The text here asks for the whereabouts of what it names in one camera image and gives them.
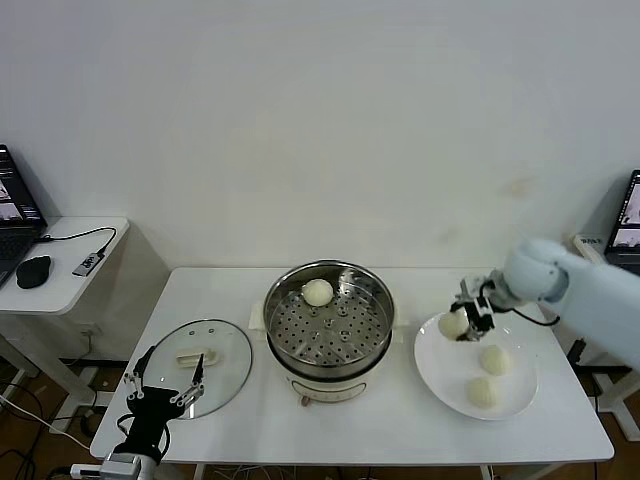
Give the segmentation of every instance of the perforated steamer tray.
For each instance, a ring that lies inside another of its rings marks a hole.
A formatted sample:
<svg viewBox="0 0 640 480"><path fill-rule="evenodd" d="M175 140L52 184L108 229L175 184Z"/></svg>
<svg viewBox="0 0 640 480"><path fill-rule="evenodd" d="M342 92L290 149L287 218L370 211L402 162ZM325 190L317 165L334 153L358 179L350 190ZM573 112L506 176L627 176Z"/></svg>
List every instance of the perforated steamer tray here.
<svg viewBox="0 0 640 480"><path fill-rule="evenodd" d="M334 290L323 307L308 305L302 286L321 278ZM394 304L373 273L357 265L323 260L281 277L263 310L274 354L296 373L313 379L344 379L375 364L391 337Z"/></svg>

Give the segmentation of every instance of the glass lid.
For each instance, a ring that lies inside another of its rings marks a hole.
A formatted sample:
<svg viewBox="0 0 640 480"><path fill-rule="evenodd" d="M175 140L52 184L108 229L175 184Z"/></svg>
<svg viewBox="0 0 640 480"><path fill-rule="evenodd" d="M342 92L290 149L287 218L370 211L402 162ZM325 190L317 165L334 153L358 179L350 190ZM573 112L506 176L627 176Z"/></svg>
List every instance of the glass lid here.
<svg viewBox="0 0 640 480"><path fill-rule="evenodd" d="M251 344L245 333L224 320L196 320L164 337L149 358L142 384L183 393L204 354L204 394L181 419L214 412L235 397L249 376Z"/></svg>

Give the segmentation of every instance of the wooden floor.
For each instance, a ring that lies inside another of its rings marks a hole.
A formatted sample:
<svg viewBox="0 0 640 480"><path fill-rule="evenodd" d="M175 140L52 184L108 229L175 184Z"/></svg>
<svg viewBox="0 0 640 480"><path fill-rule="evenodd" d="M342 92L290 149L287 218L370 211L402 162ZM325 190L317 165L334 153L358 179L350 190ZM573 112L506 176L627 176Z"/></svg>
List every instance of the wooden floor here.
<svg viewBox="0 0 640 480"><path fill-rule="evenodd" d="M114 390L122 369L103 368L100 369L96 376L93 386L100 390ZM13 376L11 367L0 365L0 381L9 381ZM591 382L587 378L581 379L585 390L590 393ZM41 374L35 379L27 379L22 383L26 389L32 392L41 402L44 409L44 416L53 418L59 404L64 399L64 392L60 387L53 383L45 375ZM19 391L12 400L18 405L32 412L38 412L38 405L33 398L27 393ZM628 400L628 405L636 418L640 422L640 393L633 395ZM598 464L599 480L640 480L640 443L627 442L620 431L616 421L611 415L602 414L602 422L611 437L616 449L615 457L604 463ZM93 429L97 427L100 420L99 415L90 418L89 426ZM22 458L9 450L15 449L21 453L26 453L31 448L34 439L38 435L40 426L36 422L28 422L18 419L10 415L5 409L0 412L0 480L11 480L14 478L22 479L46 479L48 473L56 467L69 466L72 463L95 463L89 452L83 450L80 446L70 440L60 436L51 435L48 431L44 431L40 436L34 449L33 461L36 465L36 472L33 477L26 473L23 469L21 475L16 477ZM74 419L69 429L69 433L76 438L89 445L91 439L83 435L79 428L79 420ZM223 475L228 476L233 470L228 470L230 466L220 467L224 471L219 470L216 473L215 467L209 468L205 472L206 479L223 479ZM511 467L495 467L496 474L504 474ZM180 469L191 474L194 471L192 465L180 466ZM251 480L293 480L292 469L290 467L284 470L278 470L276 467L269 467L266 472L262 469L256 469L247 472ZM300 467L296 469L297 479L299 480L325 480L327 477L332 480L357 480L367 478L368 469L361 468L340 468L336 467ZM236 480L243 480L246 476L242 472L236 476ZM69 477L55 477L56 479L64 479ZM477 480L480 479L479 469L476 467L461 468L373 468L371 478L378 480ZM572 464L566 465L556 472L545 477L548 480L591 480L595 478L594 466L588 464Z"/></svg>

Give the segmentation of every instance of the white plate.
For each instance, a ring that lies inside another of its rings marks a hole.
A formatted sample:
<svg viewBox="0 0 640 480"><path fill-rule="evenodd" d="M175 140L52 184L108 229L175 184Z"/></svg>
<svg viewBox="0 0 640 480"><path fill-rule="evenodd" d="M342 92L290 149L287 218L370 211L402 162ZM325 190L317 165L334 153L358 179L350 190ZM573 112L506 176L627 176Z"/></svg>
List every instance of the white plate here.
<svg viewBox="0 0 640 480"><path fill-rule="evenodd" d="M414 355L418 371L431 391L454 410L481 420L503 420L524 411L538 391L536 359L514 338L508 328L496 328L480 342L455 342L438 329L443 314L431 318L418 331ZM480 353L489 345L509 352L513 368L494 376L480 365ZM498 405L482 409L467 399L466 383L475 377L495 380L501 400Z"/></svg>

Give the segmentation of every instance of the laptop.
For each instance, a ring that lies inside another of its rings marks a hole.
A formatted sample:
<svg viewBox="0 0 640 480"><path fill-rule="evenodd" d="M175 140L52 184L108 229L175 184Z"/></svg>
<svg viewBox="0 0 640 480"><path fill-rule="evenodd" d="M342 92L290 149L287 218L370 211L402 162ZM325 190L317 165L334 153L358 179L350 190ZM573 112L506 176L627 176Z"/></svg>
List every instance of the laptop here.
<svg viewBox="0 0 640 480"><path fill-rule="evenodd" d="M0 144L0 285L47 228L6 145Z"/></svg>
<svg viewBox="0 0 640 480"><path fill-rule="evenodd" d="M640 275L640 170L634 170L604 251L609 263Z"/></svg>

